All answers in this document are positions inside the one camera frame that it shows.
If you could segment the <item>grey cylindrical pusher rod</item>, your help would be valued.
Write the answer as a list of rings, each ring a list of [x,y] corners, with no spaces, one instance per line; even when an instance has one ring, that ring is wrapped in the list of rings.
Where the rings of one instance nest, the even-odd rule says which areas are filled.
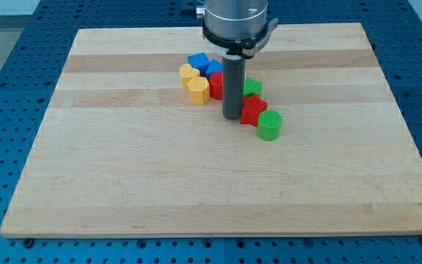
[[[241,116],[245,82],[245,60],[241,57],[223,57],[222,112],[228,120]]]

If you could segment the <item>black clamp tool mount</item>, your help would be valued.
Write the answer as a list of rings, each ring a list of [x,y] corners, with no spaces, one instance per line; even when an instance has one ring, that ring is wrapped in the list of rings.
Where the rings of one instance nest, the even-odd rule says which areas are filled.
[[[252,59],[255,54],[260,52],[270,41],[273,30],[278,27],[279,20],[272,19],[264,25],[263,30],[257,35],[243,40],[226,40],[214,35],[205,24],[202,25],[203,38],[222,56],[228,58],[238,56],[243,59]]]

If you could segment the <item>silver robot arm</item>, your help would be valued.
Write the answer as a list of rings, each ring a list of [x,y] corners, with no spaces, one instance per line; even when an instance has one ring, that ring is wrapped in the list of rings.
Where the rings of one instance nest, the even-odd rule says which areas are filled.
[[[268,0],[204,0],[196,8],[206,44],[221,56],[222,112],[238,120],[243,107],[245,62],[268,44],[279,20],[267,19]]]

